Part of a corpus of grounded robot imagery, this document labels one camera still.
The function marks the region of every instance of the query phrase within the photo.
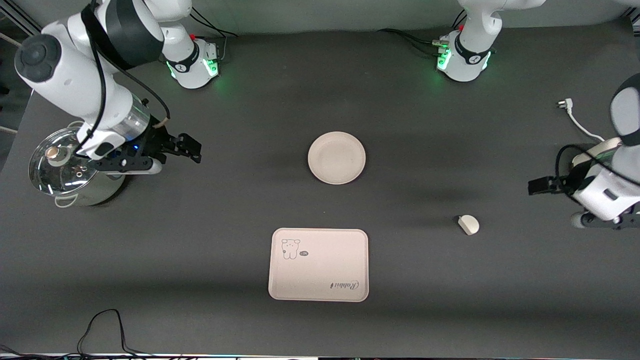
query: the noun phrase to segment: metal frame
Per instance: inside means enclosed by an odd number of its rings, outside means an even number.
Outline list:
[[[0,11],[28,35],[39,34],[42,30],[42,27],[13,0],[0,0]]]

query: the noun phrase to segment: white plate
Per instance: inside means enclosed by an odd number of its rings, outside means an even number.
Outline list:
[[[320,181],[342,185],[354,181],[364,169],[367,155],[353,135],[334,131],[317,138],[309,148],[309,168]]]
[[[269,294],[277,300],[361,302],[369,295],[369,239],[358,229],[278,229]]]

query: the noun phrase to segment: green indicator light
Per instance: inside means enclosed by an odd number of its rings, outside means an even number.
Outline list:
[[[443,57],[444,60],[438,61],[438,68],[440,70],[445,70],[449,64],[449,60],[451,59],[451,50],[447,49],[447,52],[442,54],[441,57]]]
[[[175,79],[175,74],[173,73],[173,69],[171,68],[171,65],[169,65],[169,62],[166,62],[166,66],[169,68],[169,71],[171,72],[171,77]]]
[[[207,69],[209,75],[211,75],[212,77],[218,75],[218,64],[215,60],[202,59],[202,63]]]
[[[489,53],[486,56],[486,60],[484,61],[484,65],[482,65],[482,69],[486,69],[486,67],[489,65],[489,58],[491,57],[491,51],[489,51]]]

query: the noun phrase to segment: black cable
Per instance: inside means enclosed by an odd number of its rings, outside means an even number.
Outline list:
[[[564,187],[564,184],[562,183],[562,180],[560,180],[560,158],[562,157],[563,153],[565,151],[567,151],[567,149],[577,149],[579,151],[581,151],[583,154],[585,154],[586,156],[588,156],[592,161],[594,161],[595,163],[597,163],[598,165],[600,165],[601,167],[603,167],[604,169],[606,169],[607,171],[609,171],[610,173],[614,174],[615,176],[618,176],[620,179],[631,183],[633,185],[636,186],[640,186],[640,183],[638,181],[635,181],[615,170],[613,170],[609,165],[605,164],[602,160],[596,158],[595,156],[591,155],[587,150],[583,149],[582,147],[579,147],[578,145],[565,145],[563,146],[560,151],[558,152],[558,155],[556,156],[556,181],[557,181],[557,185],[558,188],[560,190],[562,190],[562,192],[572,201],[574,201],[575,203],[577,203],[578,205],[582,206],[582,204],[580,204],[577,200],[575,200],[571,194],[569,194],[569,189],[567,189],[566,187]]]
[[[465,14],[464,17],[462,17],[462,19],[460,19],[460,21],[458,21],[458,23],[453,27],[454,29],[457,28],[458,26],[460,26],[460,24],[462,24],[462,22],[467,18],[467,15]]]
[[[421,43],[421,44],[431,45],[431,42],[430,42],[430,41],[423,40],[423,39],[421,39],[421,38],[417,38],[417,37],[415,37],[415,36],[413,36],[413,35],[411,35],[411,34],[409,34],[409,33],[405,32],[405,31],[402,31],[402,30],[385,28],[385,29],[380,29],[380,30],[378,30],[378,31],[383,32],[383,33],[393,33],[393,34],[398,34],[398,35],[400,35],[400,36],[401,36],[401,37],[403,37],[403,38],[408,38],[408,39],[411,39],[411,40],[413,40],[413,41],[415,41],[415,42],[419,42],[419,43]]]
[[[190,16],[193,20],[196,20],[197,22],[201,23],[202,25],[204,25],[204,26],[206,26],[206,27],[208,27],[208,28],[210,28],[210,29],[216,30],[216,31],[220,34],[220,36],[222,36],[223,38],[226,38],[226,37],[227,37],[227,36],[226,36],[226,35],[225,35],[225,34],[224,34],[220,29],[217,29],[217,28],[213,28],[213,27],[211,27],[210,25],[208,25],[208,24],[207,24],[207,23],[205,23],[204,21],[202,21],[202,20],[198,19],[197,17],[195,17],[193,14],[191,14],[191,15],[189,15],[189,16]]]
[[[92,13],[95,11],[95,5],[96,5],[96,0],[92,0],[91,1]],[[98,77],[100,77],[100,109],[98,110],[98,116],[97,116],[97,119],[95,119],[95,122],[93,123],[92,128],[87,132],[84,140],[81,141],[80,144],[74,150],[74,154],[76,156],[81,156],[81,155],[78,155],[77,151],[79,149],[82,149],[82,146],[84,146],[86,142],[89,141],[91,137],[93,137],[93,134],[98,129],[98,125],[100,125],[100,121],[102,120],[102,116],[104,115],[104,108],[107,104],[107,81],[104,78],[104,71],[102,70],[102,64],[100,63],[100,58],[98,57],[97,45],[95,44],[95,41],[89,31],[86,32],[86,35],[89,39],[89,44],[91,45],[91,52],[93,54],[93,59],[95,60],[95,66],[98,68]]]
[[[122,317],[120,317],[120,312],[118,311],[118,309],[106,309],[106,310],[102,310],[101,312],[97,313],[96,315],[93,316],[93,318],[91,318],[91,321],[89,321],[89,325],[87,325],[86,327],[86,331],[84,332],[84,334],[82,335],[82,337],[80,338],[80,340],[78,340],[78,343],[76,345],[76,351],[79,354],[83,354],[82,351],[82,344],[84,343],[84,339],[87,337],[87,335],[89,335],[89,332],[91,331],[91,325],[93,325],[93,321],[100,315],[104,314],[104,313],[108,313],[110,311],[113,311],[114,313],[116,313],[117,317],[118,317],[118,324],[120,325],[120,347],[122,347],[122,350],[134,357],[139,357],[139,355],[137,354],[148,354],[148,352],[143,352],[140,350],[136,350],[134,348],[131,348],[127,345],[127,338],[124,335],[124,326],[122,325]]]
[[[633,14],[633,13],[634,13],[634,11],[636,11],[636,10],[637,10],[637,8],[628,8],[622,16],[623,16],[623,17],[625,17],[625,16],[631,16],[631,14]]]
[[[425,51],[424,49],[422,49],[421,47],[419,47],[417,44],[414,44],[414,43],[412,43],[412,42],[409,42],[409,44],[411,44],[411,46],[412,46],[414,49],[416,49],[416,50],[420,51],[422,54],[425,54],[425,55],[427,55],[427,56],[433,56],[433,57],[435,57],[435,58],[440,57],[440,55],[438,55],[438,54],[436,54],[436,53],[430,53],[430,52],[428,52],[428,51]]]
[[[232,33],[231,31],[227,31],[227,30],[219,29],[219,28],[217,28],[216,26],[214,26],[214,24],[211,24],[211,21],[209,21],[206,17],[204,17],[204,15],[202,15],[202,14],[201,14],[201,13],[200,13],[196,8],[195,8],[195,7],[192,7],[192,9],[193,9],[193,11],[194,11],[196,14],[198,14],[198,16],[200,16],[200,17],[201,17],[204,21],[206,21],[206,23],[207,23],[207,24],[209,24],[209,25],[204,24],[203,22],[199,21],[195,16],[193,16],[193,14],[191,14],[191,17],[192,17],[194,20],[198,21],[199,23],[201,23],[201,24],[203,24],[203,25],[205,25],[205,26],[207,26],[207,27],[212,28],[213,30],[216,30],[216,31],[217,31],[218,33],[220,33],[220,34],[222,34],[222,33],[227,33],[227,34],[232,35],[232,36],[234,36],[234,37],[238,37],[238,35],[237,35],[236,33]]]
[[[105,56],[102,53],[102,51],[99,50],[99,52],[110,64],[112,64],[112,66],[114,68],[118,69],[118,71],[120,71],[122,74],[125,74],[125,76],[127,76],[129,79],[133,80],[136,84],[140,85],[143,89],[145,89],[148,93],[150,93],[153,97],[155,97],[156,100],[158,100],[158,102],[160,103],[160,105],[162,105],[162,107],[164,108],[164,112],[166,113],[166,118],[167,119],[171,119],[171,111],[169,110],[169,106],[166,104],[166,102],[164,102],[164,100],[162,100],[160,95],[158,95],[149,86],[147,86],[147,84],[143,83],[138,78],[136,78],[135,76],[131,75],[128,71],[126,71],[125,69],[121,68],[120,66],[118,66],[113,61],[111,61],[111,59],[109,59],[107,56]]]
[[[456,28],[456,22],[458,21],[458,19],[460,19],[460,17],[462,16],[462,13],[465,12],[465,9],[462,9],[462,11],[460,11],[460,13],[458,14],[458,16],[456,16],[456,20],[453,20],[453,25],[451,25],[452,28]]]
[[[17,351],[15,351],[14,349],[6,346],[6,345],[2,345],[0,344],[0,350],[2,350],[3,352],[8,352],[10,354],[19,356],[18,358],[13,357],[12,359],[46,359],[46,360],[58,360],[58,359],[63,359],[65,357],[68,356],[72,356],[72,355],[80,355],[74,352],[71,352],[69,354],[65,354],[62,356],[47,356],[47,355],[36,355],[36,354],[21,354]]]

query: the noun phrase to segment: gray table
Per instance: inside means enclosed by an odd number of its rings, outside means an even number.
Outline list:
[[[170,158],[94,208],[58,210],[29,183],[32,150],[73,120],[33,96],[0,178],[2,343],[66,352],[92,314],[117,307],[130,346],[149,352],[640,357],[638,232],[577,230],[568,199],[527,196],[560,146],[587,141],[556,101],[573,97],[586,127],[614,134],[611,97],[640,70],[628,24],[507,29],[467,84],[387,33],[245,36],[228,48],[201,90],[159,63],[136,69],[204,160]],[[345,186],[306,164],[335,130],[367,149]],[[456,227],[463,213],[479,234]],[[271,299],[279,227],[365,230],[369,298]],[[87,351],[118,350],[114,319],[94,331]]]

